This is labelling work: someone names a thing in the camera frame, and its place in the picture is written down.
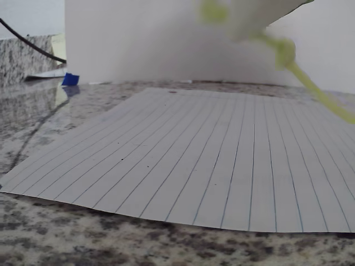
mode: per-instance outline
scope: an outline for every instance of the black cable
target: black cable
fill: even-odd
[[[5,23],[5,21],[2,20],[2,18],[0,18],[0,23],[4,25],[5,28],[7,28],[13,35],[15,35],[17,38],[19,38],[21,41],[23,41],[24,43],[26,43],[28,46],[30,46],[31,48],[33,48],[34,50],[36,50],[37,52],[45,55],[46,57],[49,57],[55,61],[59,61],[62,63],[66,63],[67,61],[56,57],[52,54],[47,53],[46,51],[42,50],[41,48],[35,46],[33,43],[27,41],[25,38],[23,38],[20,34],[18,34],[17,32],[15,32],[8,24]]]

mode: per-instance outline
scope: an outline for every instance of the yellow-green string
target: yellow-green string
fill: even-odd
[[[276,52],[276,68],[287,69],[316,97],[316,99],[334,114],[350,124],[355,124],[355,114],[339,106],[324,93],[295,62],[296,46],[293,41],[282,38],[276,39],[266,34],[259,34],[254,38],[263,41]]]

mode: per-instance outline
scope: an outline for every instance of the sheet of paper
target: sheet of paper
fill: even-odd
[[[52,49],[56,57],[67,59],[67,50],[65,47],[65,34],[58,34],[52,36]]]
[[[151,88],[71,131],[1,192],[260,232],[355,231],[355,127],[318,103]]]

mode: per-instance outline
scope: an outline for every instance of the white object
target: white object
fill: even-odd
[[[66,1],[69,72],[80,75],[82,84],[229,80],[301,86],[291,73],[275,70],[275,53],[268,47],[234,44],[224,32],[201,24],[195,3]],[[298,64],[320,88],[355,93],[353,10],[354,0],[317,0],[281,18],[268,31],[296,42]]]
[[[230,0],[227,31],[231,39],[247,39],[296,9],[306,0]]]
[[[322,105],[146,89],[0,179],[1,192],[263,232],[354,232],[354,126]]]

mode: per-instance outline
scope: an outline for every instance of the granite backsplash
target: granite backsplash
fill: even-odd
[[[52,53],[51,35],[27,37],[34,45]],[[45,57],[17,38],[0,40],[0,88],[19,83],[27,75],[57,68],[54,60]]]

